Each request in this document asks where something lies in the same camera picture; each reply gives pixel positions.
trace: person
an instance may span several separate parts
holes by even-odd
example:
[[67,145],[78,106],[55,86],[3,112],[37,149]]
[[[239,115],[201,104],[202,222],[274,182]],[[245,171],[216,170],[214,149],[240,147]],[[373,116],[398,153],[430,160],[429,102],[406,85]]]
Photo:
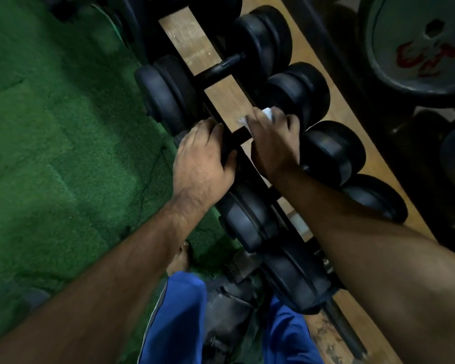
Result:
[[[305,220],[342,282],[403,362],[455,364],[455,254],[306,175],[298,166],[298,119],[276,108],[272,111],[273,122],[259,109],[247,117],[257,169]],[[234,181],[236,152],[221,165],[222,132],[223,126],[212,119],[189,132],[177,151],[170,201],[1,339],[0,363],[118,360],[165,270],[170,275],[167,286],[176,283],[182,291],[185,280],[180,277],[189,275],[183,272],[189,247],[184,241]],[[187,308],[179,302],[157,307],[140,362],[200,362],[203,313],[196,300],[202,300],[202,289],[191,287],[183,286],[194,290],[191,296],[177,299]],[[164,308],[182,310],[180,315],[191,326],[175,325],[169,319],[178,314]],[[303,350],[309,335],[296,327],[300,322],[276,301],[272,308],[275,317],[267,328],[272,339],[268,338],[266,362],[321,362],[315,355],[307,361]],[[155,328],[161,310],[164,320]],[[292,332],[284,334],[290,328]],[[174,336],[180,341],[170,342]],[[169,356],[158,352],[165,349],[177,351],[177,361],[162,361]],[[283,357],[293,350],[296,355]]]

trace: green turf floor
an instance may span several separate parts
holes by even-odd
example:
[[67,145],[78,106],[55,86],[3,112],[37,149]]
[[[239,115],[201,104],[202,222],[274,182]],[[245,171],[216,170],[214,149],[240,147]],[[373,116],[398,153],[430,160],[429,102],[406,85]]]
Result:
[[[61,24],[40,0],[0,0],[0,337],[30,288],[59,292],[169,199],[175,149],[143,114],[136,67],[93,8]],[[190,241],[205,276],[236,247],[214,211]]]

